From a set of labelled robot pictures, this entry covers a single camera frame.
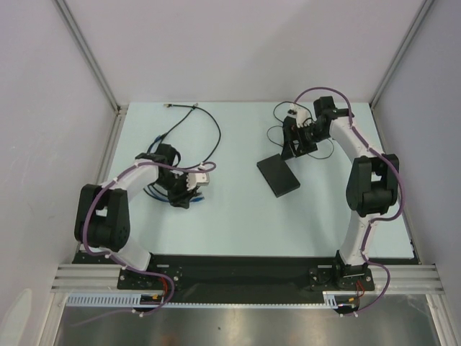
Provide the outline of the black network switch box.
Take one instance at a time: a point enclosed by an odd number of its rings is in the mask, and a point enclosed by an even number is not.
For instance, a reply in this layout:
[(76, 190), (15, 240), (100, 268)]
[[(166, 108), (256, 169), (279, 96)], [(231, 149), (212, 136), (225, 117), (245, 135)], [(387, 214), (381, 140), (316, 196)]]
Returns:
[(300, 187), (299, 180), (280, 154), (258, 161), (256, 166), (277, 198)]

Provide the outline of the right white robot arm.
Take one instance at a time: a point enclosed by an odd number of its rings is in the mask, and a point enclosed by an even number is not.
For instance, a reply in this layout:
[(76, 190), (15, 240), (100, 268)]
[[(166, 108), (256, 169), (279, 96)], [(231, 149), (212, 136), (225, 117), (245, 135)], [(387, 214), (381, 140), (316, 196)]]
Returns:
[(346, 202), (351, 218), (346, 237), (329, 270), (315, 269), (310, 279), (314, 288), (352, 290), (371, 284), (369, 240), (376, 224), (384, 220), (398, 198), (399, 160), (394, 154), (380, 154), (354, 125), (350, 108), (339, 109), (332, 97), (314, 102), (314, 110), (293, 102), (282, 122), (282, 159), (308, 155), (324, 140), (335, 140), (352, 167), (346, 185)]

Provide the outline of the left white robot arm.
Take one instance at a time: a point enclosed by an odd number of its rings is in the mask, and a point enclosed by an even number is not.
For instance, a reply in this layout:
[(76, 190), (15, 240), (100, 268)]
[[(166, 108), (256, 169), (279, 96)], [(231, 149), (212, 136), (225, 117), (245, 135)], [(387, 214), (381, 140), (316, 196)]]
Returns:
[(152, 288), (158, 282), (158, 270), (149, 265), (151, 253), (130, 235), (130, 202), (148, 186), (159, 185), (167, 192), (170, 206), (188, 209), (200, 196), (199, 188), (210, 183), (210, 172), (216, 168), (211, 161), (192, 168), (176, 167), (174, 161), (180, 157), (173, 146), (161, 144), (154, 152), (138, 154), (116, 177), (81, 188), (76, 240), (86, 253), (113, 257), (133, 269), (133, 280), (142, 288)]

